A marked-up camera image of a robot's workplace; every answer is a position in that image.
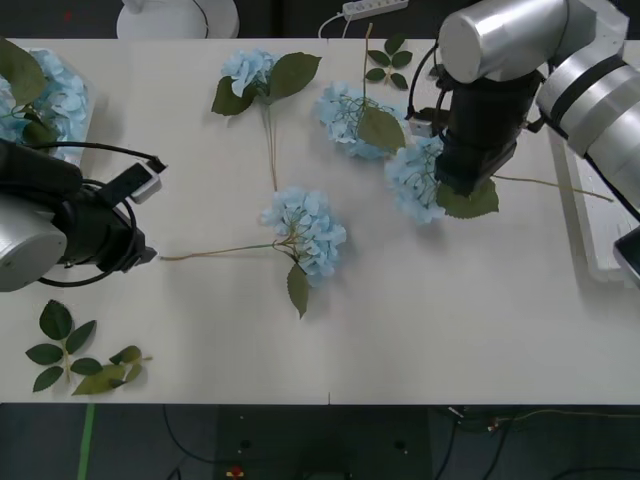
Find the detached leaves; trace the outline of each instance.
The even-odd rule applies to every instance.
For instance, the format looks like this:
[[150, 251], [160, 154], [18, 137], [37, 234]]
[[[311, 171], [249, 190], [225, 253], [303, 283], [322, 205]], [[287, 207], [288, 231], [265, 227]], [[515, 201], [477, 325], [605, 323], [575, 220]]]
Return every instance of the detached leaves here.
[[119, 353], [116, 353], [109, 359], [109, 361], [114, 365], [119, 365], [121, 363], [134, 363], [140, 360], [141, 355], [142, 352], [138, 347], [130, 345]]
[[393, 65], [393, 68], [403, 68], [409, 65], [412, 59], [413, 59], [413, 53], [398, 52], [391, 59], [391, 65]]
[[67, 341], [65, 343], [67, 353], [69, 353], [70, 355], [76, 353], [78, 349], [80, 349], [80, 347], [84, 345], [84, 343], [89, 338], [89, 335], [91, 335], [91, 332], [93, 332], [95, 328], [96, 321], [91, 320], [90, 322], [85, 323], [83, 326], [75, 330], [71, 335], [69, 335], [69, 338], [67, 338]]
[[40, 315], [40, 329], [51, 340], [63, 340], [69, 336], [73, 320], [67, 307], [55, 300], [49, 300]]
[[367, 72], [366, 78], [371, 82], [379, 82], [385, 76], [384, 70], [381, 68], [373, 68]]
[[381, 52], [380, 50], [369, 50], [367, 52], [371, 60], [382, 65], [383, 67], [388, 67], [391, 65], [391, 59], [387, 56], [386, 53]]
[[140, 365], [139, 363], [132, 365], [131, 370], [129, 370], [129, 373], [127, 373], [127, 378], [125, 378], [124, 381], [126, 383], [133, 382], [136, 378], [138, 378], [138, 375], [140, 375], [141, 372], [142, 365]]
[[96, 395], [118, 388], [124, 374], [124, 365], [104, 365], [99, 373], [85, 377], [72, 395]]
[[33, 392], [40, 392], [42, 390], [46, 390], [51, 385], [56, 383], [62, 375], [62, 367], [49, 367], [36, 378], [35, 383], [33, 384]]
[[62, 360], [62, 349], [56, 345], [43, 343], [25, 352], [27, 357], [38, 365], [53, 365]]
[[400, 47], [402, 46], [402, 44], [405, 42], [406, 39], [407, 39], [407, 36], [405, 34], [396, 33], [393, 37], [391, 37], [389, 40], [384, 42], [385, 51], [389, 55], [393, 55], [398, 50], [400, 50]]
[[407, 85], [407, 79], [404, 78], [404, 76], [400, 75], [399, 73], [392, 73], [391, 81], [400, 90], [407, 90], [409, 88], [409, 85]]

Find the green tape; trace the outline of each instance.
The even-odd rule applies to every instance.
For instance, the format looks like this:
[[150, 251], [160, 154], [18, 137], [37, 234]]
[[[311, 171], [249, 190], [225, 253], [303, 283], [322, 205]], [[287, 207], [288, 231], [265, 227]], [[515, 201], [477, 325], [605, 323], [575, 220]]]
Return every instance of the green tape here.
[[93, 418], [95, 417], [96, 406], [93, 403], [87, 404], [87, 413], [84, 417], [84, 430], [82, 432], [82, 442], [80, 443], [80, 463], [78, 464], [78, 480], [87, 479], [87, 468], [89, 467], [89, 453], [91, 452], [91, 432], [93, 431]]

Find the power strip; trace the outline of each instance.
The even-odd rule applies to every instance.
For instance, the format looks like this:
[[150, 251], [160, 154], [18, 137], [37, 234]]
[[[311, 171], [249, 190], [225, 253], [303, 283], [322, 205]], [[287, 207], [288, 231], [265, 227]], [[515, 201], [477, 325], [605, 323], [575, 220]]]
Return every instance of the power strip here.
[[409, 0], [361, 0], [342, 5], [342, 13], [346, 20], [359, 20], [382, 13], [407, 8]]

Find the dark floor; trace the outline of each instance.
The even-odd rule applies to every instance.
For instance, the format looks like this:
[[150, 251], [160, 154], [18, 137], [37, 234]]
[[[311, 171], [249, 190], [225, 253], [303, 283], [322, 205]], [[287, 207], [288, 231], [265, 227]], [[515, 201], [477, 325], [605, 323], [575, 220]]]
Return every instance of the dark floor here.
[[[18, 38], [114, 38], [121, 8], [120, 0], [0, 1], [0, 33]], [[240, 36], [246, 38], [315, 37], [320, 24], [339, 11], [343, 3], [343, 0], [235, 1], [240, 14]], [[374, 36], [404, 32], [413, 38], [433, 38], [442, 20], [467, 2], [411, 0], [406, 10], [376, 17]], [[614, 3], [631, 16], [630, 38], [640, 38], [640, 0]], [[367, 24], [353, 22], [348, 36], [362, 37]], [[341, 35], [343, 25], [342, 21], [333, 22], [324, 35]], [[223, 428], [231, 418], [238, 418], [235, 410], [214, 406], [169, 409], [176, 436], [192, 451], [211, 458], [217, 451], [235, 449], [236, 440], [231, 443], [231, 437], [237, 436], [237, 431]], [[84, 415], [83, 405], [0, 405], [0, 479], [77, 478]], [[428, 418], [428, 428], [420, 433], [430, 447], [409, 446], [407, 458], [418, 456], [422, 467], [424, 462], [437, 467], [450, 438], [451, 419], [433, 410]], [[461, 432], [441, 480], [479, 480], [491, 462], [499, 438], [500, 434]], [[640, 467], [638, 439], [640, 420], [636, 419], [539, 415], [514, 427], [492, 479], [550, 480], [553, 474], [569, 467]], [[399, 445], [397, 441], [393, 445], [395, 450], [389, 447], [387, 453], [396, 461]], [[87, 480], [180, 480], [177, 475], [169, 477], [178, 465], [184, 480], [214, 478], [212, 465], [186, 458], [173, 444], [157, 405], [98, 406], [90, 452]], [[432, 478], [432, 469], [428, 470], [424, 475], [397, 474], [393, 478], [426, 480]], [[273, 477], [273, 472], [269, 465], [261, 466], [247, 480], [289, 480]], [[313, 480], [322, 478], [332, 477], [318, 475]], [[632, 478], [640, 476], [604, 472], [574, 475], [569, 480]], [[367, 480], [376, 479], [369, 476]]]
[[[85, 408], [0, 406], [0, 478], [83, 480], [77, 471]], [[495, 408], [476, 407], [472, 411], [482, 415], [465, 417], [441, 480], [483, 478], [504, 435], [504, 430], [486, 431]], [[551, 480], [576, 467], [638, 468], [640, 472], [640, 415], [622, 419], [594, 415], [637, 414], [639, 409], [573, 410], [583, 414], [540, 413], [514, 422], [491, 479]], [[331, 471], [344, 468], [354, 480], [429, 480], [445, 457], [452, 419], [458, 418], [446, 415], [444, 408], [427, 407], [169, 406], [168, 413], [176, 437], [191, 452], [234, 463], [244, 458], [240, 464], [246, 469], [246, 480], [302, 480], [311, 478], [302, 472], [320, 472], [323, 465], [332, 465]], [[529, 411], [520, 410], [520, 415], [525, 413]], [[325, 435], [326, 444], [322, 444], [316, 433], [326, 433], [336, 415], [341, 422], [336, 428], [339, 434]], [[302, 454], [321, 449], [324, 453], [314, 458]], [[224, 480], [228, 465], [186, 458], [172, 443], [158, 405], [96, 407], [87, 480]], [[177, 466], [180, 477], [170, 477]], [[313, 477], [344, 478], [319, 473]], [[592, 472], [566, 480], [635, 478], [640, 474]]]
[[[411, 0], [397, 12], [372, 17], [373, 36], [398, 32], [411, 38], [435, 38], [439, 25], [470, 0]], [[240, 37], [315, 37], [318, 27], [342, 10], [344, 0], [235, 0]], [[640, 1], [612, 0], [631, 17], [629, 38], [640, 38]], [[115, 38], [121, 0], [2, 0], [0, 34], [15, 38]], [[354, 21], [347, 36], [362, 38], [369, 21]], [[343, 21], [324, 35], [342, 35]]]

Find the wire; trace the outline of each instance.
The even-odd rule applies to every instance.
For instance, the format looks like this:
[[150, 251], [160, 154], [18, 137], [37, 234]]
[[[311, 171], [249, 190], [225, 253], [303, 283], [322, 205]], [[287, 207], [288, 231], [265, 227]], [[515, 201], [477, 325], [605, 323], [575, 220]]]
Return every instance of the wire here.
[[449, 458], [451, 458], [451, 452], [453, 451], [453, 442], [456, 439], [456, 432], [458, 431], [458, 422], [456, 420], [453, 421], [453, 428], [451, 429], [451, 437], [449, 437], [449, 446], [447, 447], [447, 453], [444, 455], [444, 459], [442, 460], [442, 465], [438, 469], [438, 473], [433, 480], [440, 480], [440, 477], [444, 473], [447, 468], [447, 464], [449, 463]]
[[337, 20], [338, 18], [342, 18], [342, 17], [344, 17], [344, 13], [337, 12], [335, 17], [331, 17], [329, 20], [327, 20], [322, 25], [320, 25], [320, 28], [318, 29], [318, 38], [322, 38], [322, 30], [324, 30], [324, 27], [326, 27], [328, 24], [330, 24], [334, 20]]
[[208, 463], [209, 465], [233, 463], [233, 462], [222, 462], [222, 461], [210, 460], [208, 458], [201, 457], [200, 455], [196, 455], [195, 453], [191, 453], [189, 450], [187, 450], [182, 446], [182, 444], [178, 441], [176, 436], [173, 434], [173, 430], [171, 430], [171, 425], [169, 424], [169, 417], [167, 416], [166, 405], [162, 405], [162, 416], [164, 417], [164, 424], [167, 426], [167, 432], [169, 432], [169, 436], [171, 437], [171, 440], [173, 440], [173, 443], [176, 444], [176, 447], [182, 450], [182, 453], [184, 453], [187, 457], [191, 457], [194, 460], [198, 460], [199, 462], [202, 462], [202, 463]]
[[561, 478], [585, 472], [619, 472], [619, 473], [637, 473], [640, 474], [640, 468], [627, 467], [586, 467], [586, 468], [570, 468], [564, 472], [560, 472], [551, 480], [560, 480]]
[[[598, 412], [575, 412], [575, 411], [567, 411], [567, 410], [536, 410], [534, 412], [527, 413], [526, 415], [522, 415], [520, 417], [515, 417], [511, 419], [512, 422], [521, 422], [526, 420], [527, 418], [533, 417], [535, 415], [541, 414], [557, 414], [557, 415], [575, 415], [582, 417], [602, 417], [602, 418], [626, 418], [626, 419], [640, 419], [640, 415], [634, 414], [624, 414], [624, 413], [598, 413]], [[509, 420], [509, 418], [498, 417], [496, 421], [504, 422]]]
[[351, 23], [351, 17], [352, 16], [353, 15], [349, 15], [349, 18], [344, 17], [344, 18], [347, 19], [347, 24], [344, 26], [344, 30], [342, 31], [342, 38], [346, 37], [346, 35], [347, 35], [347, 29], [349, 28], [349, 24]]
[[[96, 186], [96, 187], [104, 187], [105, 184], [102, 182], [99, 182], [97, 180], [82, 180], [82, 183], [84, 185], [92, 185], [92, 186]], [[129, 204], [129, 202], [127, 202], [126, 200], [122, 200], [122, 204], [124, 205], [124, 208], [127, 209], [127, 213], [129, 214], [129, 223], [130, 223], [130, 228], [131, 228], [131, 238], [129, 240], [129, 243], [127, 245], [127, 249], [125, 250], [125, 253], [122, 255], [122, 257], [120, 258], [120, 260], [118, 260], [118, 262], [116, 262], [115, 264], [113, 264], [108, 270], [106, 270], [105, 272], [102, 272], [98, 275], [96, 275], [95, 277], [91, 277], [88, 278], [86, 280], [80, 280], [77, 282], [59, 282], [57, 280], [50, 280], [48, 278], [40, 278], [38, 280], [38, 282], [43, 283], [44, 285], [49, 285], [50, 287], [59, 287], [59, 288], [74, 288], [74, 287], [84, 287], [86, 285], [91, 285], [92, 283], [96, 283], [99, 282], [100, 280], [108, 277], [109, 275], [111, 275], [113, 272], [116, 272], [118, 270], [120, 270], [124, 264], [128, 261], [129, 259], [129, 255], [131, 255], [131, 252], [133, 252], [133, 249], [135, 248], [135, 244], [136, 244], [136, 231], [138, 229], [138, 223], [136, 221], [136, 215], [133, 212], [133, 208], [131, 208], [131, 205]]]
[[[512, 419], [516, 418], [516, 415], [517, 413], [514, 413], [513, 417], [511, 418]], [[509, 422], [507, 426], [504, 428], [502, 437], [500, 437], [500, 443], [498, 444], [498, 448], [496, 449], [496, 454], [493, 457], [493, 461], [491, 462], [491, 465], [489, 465], [489, 469], [487, 470], [487, 473], [485, 473], [484, 476], [482, 477], [482, 480], [488, 480], [488, 478], [491, 476], [491, 474], [495, 470], [496, 465], [498, 465], [498, 460], [500, 459], [500, 454], [502, 453], [504, 444], [507, 441], [507, 436], [509, 435], [509, 431], [511, 430], [511, 425], [513, 425], [513, 422]]]
[[413, 94], [414, 94], [414, 92], [416, 90], [416, 84], [418, 83], [418, 77], [420, 76], [420, 72], [424, 68], [424, 64], [427, 63], [427, 60], [429, 60], [429, 57], [431, 57], [431, 55], [433, 55], [433, 53], [437, 49], [438, 49], [438, 42], [436, 42], [433, 45], [433, 47], [431, 47], [429, 49], [429, 51], [422, 58], [422, 60], [420, 60], [420, 63], [418, 64], [418, 68], [416, 70], [416, 73], [413, 74], [413, 79], [411, 80], [411, 88], [409, 89], [409, 105], [407, 106], [407, 116], [405, 117], [405, 120], [409, 120], [416, 113], [416, 110], [413, 107]]
[[48, 148], [56, 147], [84, 147], [94, 148], [96, 150], [109, 150], [111, 152], [124, 153], [125, 155], [131, 155], [132, 157], [146, 158], [147, 160], [155, 161], [158, 159], [155, 155], [149, 155], [148, 153], [137, 152], [135, 150], [129, 150], [127, 148], [115, 147], [113, 145], [105, 145], [104, 143], [91, 143], [91, 142], [47, 142], [36, 143], [33, 145], [25, 145], [33, 150], [45, 150]]
[[207, 18], [207, 14], [204, 13], [204, 10], [196, 0], [191, 0], [191, 1], [196, 4], [196, 7], [198, 7], [198, 10], [200, 10], [200, 13], [202, 13], [202, 17], [204, 18], [204, 26], [207, 29], [207, 31], [204, 34], [204, 38], [209, 38], [209, 19]]

